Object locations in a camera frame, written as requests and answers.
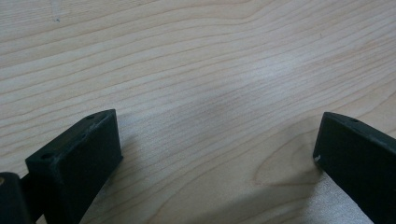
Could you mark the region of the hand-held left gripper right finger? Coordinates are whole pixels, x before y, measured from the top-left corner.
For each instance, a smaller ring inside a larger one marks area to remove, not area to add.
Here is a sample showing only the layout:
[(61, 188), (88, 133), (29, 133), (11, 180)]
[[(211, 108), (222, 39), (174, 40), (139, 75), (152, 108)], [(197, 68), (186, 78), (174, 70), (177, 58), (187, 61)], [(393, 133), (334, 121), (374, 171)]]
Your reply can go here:
[(326, 112), (313, 159), (374, 224), (396, 224), (395, 138)]

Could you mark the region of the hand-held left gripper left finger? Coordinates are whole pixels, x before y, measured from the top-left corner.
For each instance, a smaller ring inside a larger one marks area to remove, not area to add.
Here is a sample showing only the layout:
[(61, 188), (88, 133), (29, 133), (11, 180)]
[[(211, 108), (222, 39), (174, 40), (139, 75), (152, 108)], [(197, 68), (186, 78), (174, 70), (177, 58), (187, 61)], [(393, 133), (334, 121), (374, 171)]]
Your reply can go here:
[(78, 224), (121, 160), (116, 111), (81, 119), (25, 160), (32, 218)]

